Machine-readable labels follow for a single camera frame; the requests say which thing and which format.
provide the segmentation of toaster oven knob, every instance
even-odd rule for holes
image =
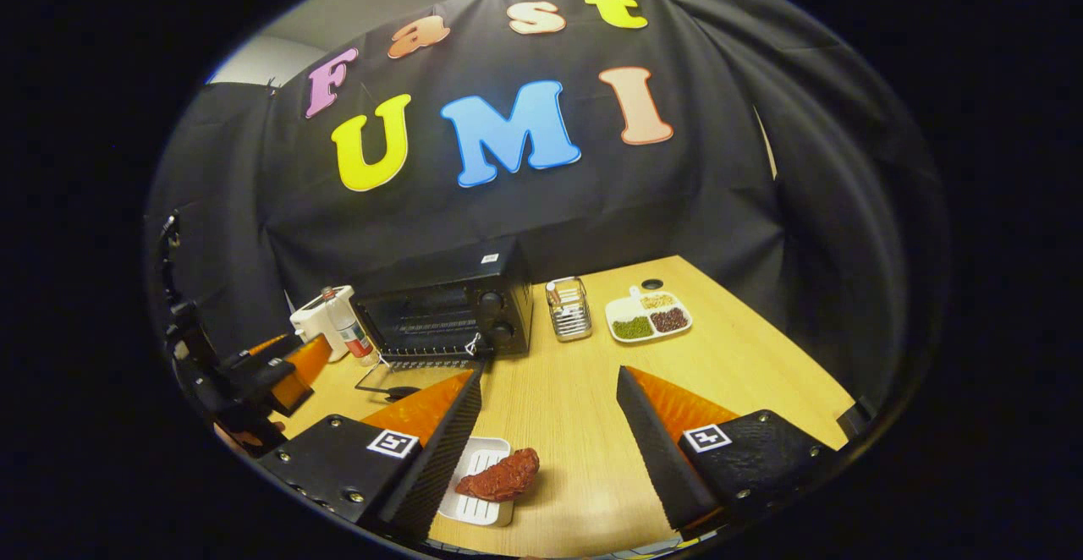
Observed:
[[[481,305],[481,310],[486,313],[496,313],[504,307],[504,298],[495,291],[486,291],[480,295],[478,298],[478,303]]]
[[[493,324],[493,327],[488,328],[488,335],[493,342],[500,344],[511,340],[511,337],[516,335],[516,328],[504,322],[498,322]]]

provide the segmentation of white container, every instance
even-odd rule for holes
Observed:
[[[511,455],[511,444],[499,438],[470,438],[467,441],[459,464],[455,467],[447,492],[440,502],[438,513],[452,520],[478,524],[480,526],[506,526],[511,522],[511,510],[514,502],[490,503],[472,496],[455,492],[459,480],[467,476],[475,476],[499,460]]]
[[[634,344],[636,342],[645,342],[647,340],[653,340],[655,338],[662,338],[663,336],[673,336],[674,334],[681,334],[688,331],[692,327],[692,314],[688,312],[684,304],[677,299],[676,296],[669,294],[668,291],[650,291],[648,294],[641,294],[639,288],[631,286],[628,289],[629,296],[627,298],[617,298],[609,304],[605,304],[605,322],[610,329],[610,335],[613,339],[618,342],[624,342],[625,344]],[[666,304],[664,307],[654,307],[649,309],[644,305],[644,300],[656,297],[668,297],[673,300],[673,304]],[[688,320],[688,324],[684,327],[679,327],[670,331],[658,331],[654,327],[654,322],[651,321],[651,314],[663,313],[673,309],[680,309],[680,312],[684,314],[684,318]],[[650,336],[644,336],[642,338],[621,338],[613,330],[614,322],[630,322],[635,317],[647,317],[647,323],[650,325],[652,334]]]
[[[343,285],[336,287],[335,290],[336,295],[349,304],[350,297],[353,295],[353,287]],[[335,327],[335,322],[331,321],[330,315],[327,313],[327,305],[324,302],[323,296],[316,296],[314,300],[295,311],[292,315],[289,315],[289,322],[293,324],[295,329],[301,330],[301,340],[309,342],[321,334],[327,337],[327,341],[331,346],[331,355],[328,357],[328,362],[336,363],[350,352],[345,342],[342,341],[342,337],[339,336],[338,328]]]

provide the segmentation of wooden table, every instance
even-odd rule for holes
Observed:
[[[482,376],[482,411],[473,434],[531,446],[542,469],[531,492],[514,502],[504,528],[436,516],[429,536],[508,556],[595,556],[671,539],[647,468],[616,403],[617,370],[630,365],[738,414],[769,408],[832,448],[846,443],[835,419],[853,400],[811,357],[682,258],[674,256],[585,275],[593,335],[559,342],[543,285],[534,286],[530,354],[497,357]],[[605,325],[605,304],[647,278],[684,302],[688,333],[622,344]],[[383,395],[353,387],[369,368],[347,356],[328,364],[315,394],[283,418],[292,437],[329,413],[363,418],[386,406]],[[391,373],[378,366],[370,387],[426,387],[457,369]]]

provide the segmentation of black backdrop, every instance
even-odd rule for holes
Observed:
[[[522,36],[505,10],[524,1],[538,0],[439,2],[344,42],[280,89],[203,89],[166,148],[146,229],[151,239],[181,210],[179,288],[220,351],[289,331],[283,290],[299,305],[403,257],[514,234],[535,282],[679,253],[876,414],[900,360],[936,338],[948,279],[937,171],[889,87],[785,0],[636,0],[649,21],[638,30],[583,0],[546,0],[567,27]],[[389,58],[391,36],[430,13],[451,36]],[[349,48],[360,55],[336,102],[306,119],[309,71]],[[652,71],[673,139],[619,140],[619,105],[597,76],[624,66]],[[441,106],[480,94],[507,116],[537,79],[562,83],[582,158],[458,186]],[[373,110],[402,93],[406,165],[383,186],[349,191],[331,132],[366,114],[363,147],[378,160]]]
[[[16,357],[28,375],[16,400],[34,411],[9,439],[18,507],[10,532],[28,556],[374,552],[284,503],[206,432],[161,362],[147,359],[157,343],[136,278],[144,195],[179,117],[229,51],[300,1],[9,1],[19,9],[12,43],[22,69],[12,94],[27,104],[14,117],[15,135],[25,119],[28,138],[16,149],[30,156],[10,159],[5,198],[26,212],[12,221],[31,237],[19,264],[38,273],[11,278],[16,290],[36,290],[14,328],[36,329],[40,318],[55,329],[63,318],[81,341],[55,359]],[[953,237],[964,248],[977,238],[983,249],[955,259],[965,263],[961,297],[901,420],[843,479],[726,552],[1067,556],[1071,513],[1051,503],[1062,482],[1043,474],[1064,469],[1068,455],[1051,452],[1054,460],[1034,471],[1026,441],[1053,439],[1042,438],[1052,432],[1044,424],[1070,394],[1043,382],[1034,395],[1032,385],[1056,368],[1040,368],[1049,357],[1019,357],[1035,342],[1052,361],[1066,348],[1035,329],[1055,304],[1041,298],[1066,287],[1048,224],[1071,214],[1058,199],[1075,188],[1071,174],[1039,174],[1034,164],[1045,162],[1043,152],[1068,154],[1049,128],[1072,109],[1064,94],[1074,60],[1057,40],[1071,4],[794,1],[862,51],[913,109],[948,181]],[[94,83],[89,67],[112,83]],[[982,130],[970,132],[976,121]],[[975,145],[982,159],[971,156]],[[42,283],[55,291],[43,296]],[[25,355],[40,354],[39,337],[13,336]]]

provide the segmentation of white appliance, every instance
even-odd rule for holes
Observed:
[[[349,285],[336,287],[335,294],[349,304],[350,297],[353,295],[353,287]],[[331,346],[331,356],[329,356],[328,362],[336,363],[350,352],[350,349],[345,347],[345,342],[342,342],[342,337],[339,336],[338,329],[335,328],[335,324],[327,313],[323,296],[317,296],[313,301],[295,311],[292,315],[289,315],[289,322],[293,324],[295,328],[300,330],[301,340],[303,341],[308,342],[321,334],[327,337]]]

